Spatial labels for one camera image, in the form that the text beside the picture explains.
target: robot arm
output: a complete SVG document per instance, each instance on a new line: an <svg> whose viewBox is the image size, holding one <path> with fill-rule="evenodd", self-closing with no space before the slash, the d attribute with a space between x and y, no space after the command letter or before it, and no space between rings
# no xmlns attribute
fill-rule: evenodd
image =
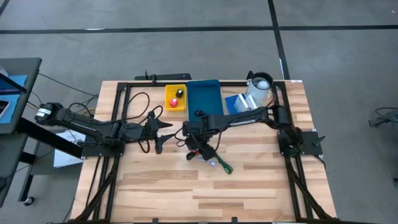
<svg viewBox="0 0 398 224"><path fill-rule="evenodd" d="M156 153L160 154L163 142L172 137L168 135L158 138L158 130L172 124L155 118L153 111L148 112L147 122L141 126L139 123L127 123L121 120L98 121L72 112L60 103L46 103L40 106L35 120L41 125L63 126L95 140L95 142L79 142L79 146L99 144L111 151L124 147L125 143L155 140Z"/></svg>
<svg viewBox="0 0 398 224"><path fill-rule="evenodd" d="M272 129L283 130L287 134L292 153L299 152L303 143L301 130L289 122L288 112L283 106L263 106L231 115L203 115L201 111L197 111L195 114L202 115L199 122L184 122L182 134L187 137L185 144L189 150L197 150L206 161L216 155L215 150L208 144L210 138L233 126L260 122L267 124Z"/></svg>

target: blue cloth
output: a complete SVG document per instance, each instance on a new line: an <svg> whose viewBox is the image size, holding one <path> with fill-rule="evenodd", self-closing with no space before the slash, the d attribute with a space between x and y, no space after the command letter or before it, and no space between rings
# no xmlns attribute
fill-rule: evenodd
<svg viewBox="0 0 398 224"><path fill-rule="evenodd" d="M25 81L27 75L10 75L8 76L12 81L16 82L20 86L25 85ZM0 100L6 100L10 102L10 106L4 112L4 114L0 118L0 124L6 124L11 122L12 115L14 114L15 107L17 106L17 102L20 94L15 95L0 95Z"/></svg>

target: gray floor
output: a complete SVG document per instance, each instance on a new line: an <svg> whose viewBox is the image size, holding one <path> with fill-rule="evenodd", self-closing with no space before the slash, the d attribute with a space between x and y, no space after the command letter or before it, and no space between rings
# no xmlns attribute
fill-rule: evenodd
<svg viewBox="0 0 398 224"><path fill-rule="evenodd" d="M398 24L393 0L278 0L275 7L280 26ZM260 0L11 0L0 17L0 29L271 24L267 1ZM338 216L396 223L398 190L392 177L398 177L398 126L372 129L368 119L375 108L398 105L398 30L281 35L291 79L304 81L315 126L326 136L323 148ZM132 80L145 70L189 72L195 79L241 79L248 70L262 70L282 78L272 31L0 35L0 57L42 57L42 73L91 93L103 80ZM34 91L43 101L64 105L89 98L43 77ZM34 96L31 101L38 103ZM33 115L27 108L24 116ZM37 203L31 207L16 202L24 174L15 177L0 223L62 221L79 173L35 177L30 194Z"/></svg>

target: black floor stripe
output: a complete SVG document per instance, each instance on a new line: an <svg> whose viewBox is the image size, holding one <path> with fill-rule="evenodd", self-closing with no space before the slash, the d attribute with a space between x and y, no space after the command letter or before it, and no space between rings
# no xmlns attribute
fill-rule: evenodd
<svg viewBox="0 0 398 224"><path fill-rule="evenodd" d="M282 75L285 80L290 80L289 69L287 68L287 61L286 61L286 56L285 56L284 45L282 43L282 37L280 36L280 32L279 32L279 25L278 25L278 20L276 17L276 11L275 11L275 6L274 6L273 0L268 0L268 6L269 6L269 11L271 13L272 26L274 28L275 41L276 41L276 46L277 46L278 54L279 54L280 66L282 67Z"/></svg>
<svg viewBox="0 0 398 224"><path fill-rule="evenodd" d="M204 31L262 31L271 26L214 26L214 27L159 27L115 29L50 29L50 30L0 30L0 34L108 34L137 32L204 32Z"/></svg>
<svg viewBox="0 0 398 224"><path fill-rule="evenodd" d="M280 26L280 30L381 30L398 29L398 25L375 26Z"/></svg>
<svg viewBox="0 0 398 224"><path fill-rule="evenodd" d="M4 2L1 4L1 6L0 6L0 16L1 16L1 14L4 12L4 10L6 9L6 7L7 7L8 3L9 3L9 1L10 1L10 0L4 0Z"/></svg>

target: wooden table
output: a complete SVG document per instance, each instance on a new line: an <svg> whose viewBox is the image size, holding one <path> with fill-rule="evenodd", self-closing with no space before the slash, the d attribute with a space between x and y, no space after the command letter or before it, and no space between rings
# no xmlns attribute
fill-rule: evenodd
<svg viewBox="0 0 398 224"><path fill-rule="evenodd" d="M117 83L103 82L96 119L111 119ZM286 81L285 84L295 125L303 131L313 129L303 83ZM164 106L164 87L133 87L131 91L130 97L140 91L149 94L149 110ZM245 92L246 87L222 87L221 91L224 98ZM135 98L127 117L139 115L146 103L144 96ZM173 126L162 129L159 134L175 133L187 119L188 110L165 110L160 120ZM231 175L221 166L212 168L196 159L187 161L188 149L177 147L175 139L164 144L161 155L155 154L153 142L149 154L142 153L138 144L128 144L119 165L111 222L151 222L153 218L159 218L160 222L230 222L231 217L237 217L240 222L294 221L285 162L279 154L276 133L261 123L225 131L218 153L233 166ZM210 144L215 146L216 142L215 136ZM84 209L96 160L92 157L84 161L72 218ZM327 213L335 216L323 164L313 156L302 156L302 160L309 191ZM298 197L302 217L305 217L299 190ZM102 200L100 218L104 217L105 203L106 199Z"/></svg>

